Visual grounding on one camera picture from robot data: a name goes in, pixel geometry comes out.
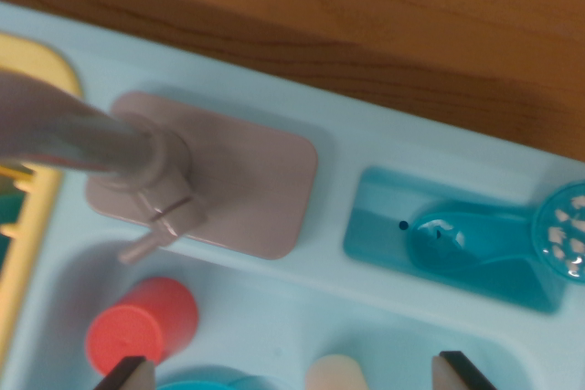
beige toy piece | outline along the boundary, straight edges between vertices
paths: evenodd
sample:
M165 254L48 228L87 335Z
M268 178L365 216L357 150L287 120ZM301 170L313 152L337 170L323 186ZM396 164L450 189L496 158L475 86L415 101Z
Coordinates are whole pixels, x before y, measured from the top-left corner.
M366 378L356 360L345 355L328 355L316 361L304 378L305 390L368 390Z

teal bowl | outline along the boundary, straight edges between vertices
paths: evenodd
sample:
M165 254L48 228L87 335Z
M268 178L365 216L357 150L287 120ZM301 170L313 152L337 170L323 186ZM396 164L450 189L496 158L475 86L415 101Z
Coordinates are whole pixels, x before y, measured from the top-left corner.
M156 390L234 390L234 387L207 381L183 381L182 383L163 385Z

toy kitchen sink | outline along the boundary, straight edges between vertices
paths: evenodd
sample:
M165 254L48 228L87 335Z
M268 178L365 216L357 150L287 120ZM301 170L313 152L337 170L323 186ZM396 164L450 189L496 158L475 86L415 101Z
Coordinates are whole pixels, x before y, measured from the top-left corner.
M296 186L303 190L289 193L299 200L286 214L296 218L291 228L284 221L280 234L262 235L281 250L234 251L244 242L238 234L188 233L194 239L178 237L127 266L118 254L144 235L144 219L129 214L115 191L96 195L90 187L88 203L87 175L66 172L1 390L95 386L101 377L85 354L92 320L154 276L187 286L200 311L193 342L157 366L160 385L250 377L262 390L301 390L315 360L344 353L358 360L372 390L428 389L432 356L450 350L463 351L498 389L585 384L585 288L542 261L501 254L487 264L428 270L412 263L408 246L420 218L437 206L531 216L560 187L585 179L585 164L11 5L0 5L0 16L0 32L67 60L91 106L148 107L149 117L164 118L149 101L161 98L267 130L260 137L284 133L270 139L292 140L271 150L294 159L280 172L304 175ZM139 94L117 101L131 90ZM205 124L197 127L205 135ZM266 194L281 194L273 187ZM241 212L241 200L270 198L244 195L229 212ZM275 211L257 212L270 219ZM433 221L441 245L459 239L446 241L453 227Z

plastic toy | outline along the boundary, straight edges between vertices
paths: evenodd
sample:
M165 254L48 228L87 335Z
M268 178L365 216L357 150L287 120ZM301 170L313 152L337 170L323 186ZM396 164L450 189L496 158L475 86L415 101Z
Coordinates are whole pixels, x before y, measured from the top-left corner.
M93 321L87 355L102 374L125 356L160 364L189 345L197 322L197 305L187 288L173 279L147 279Z
M261 258L296 244L317 164L305 139L143 93L117 121L27 76L0 72L0 89L0 157L98 174L89 202L150 226L122 261L183 235Z
M585 283L585 182L561 187L532 218L493 208L424 215L412 225L409 249L432 271L539 258L564 279Z

light blue plastic tray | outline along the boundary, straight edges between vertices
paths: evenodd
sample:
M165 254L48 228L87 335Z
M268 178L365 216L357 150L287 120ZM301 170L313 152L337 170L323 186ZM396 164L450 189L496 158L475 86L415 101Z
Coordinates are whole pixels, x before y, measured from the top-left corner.
M161 384L252 375L303 390L314 360L348 353L372 390L426 390L441 350L463 350L499 389L584 384L585 288L568 286L558 310L544 313L355 261L343 241L371 166L535 206L583 179L585 164L11 5L0 17L0 31L62 53L90 104L107 110L128 90L161 94L298 133L320 161L286 258L181 239L129 269L114 263L115 245L144 230L94 213L86 177L67 173L0 389L92 388L99 376L83 353L91 319L138 279L165 274L193 291L201 323L189 348L157 368Z

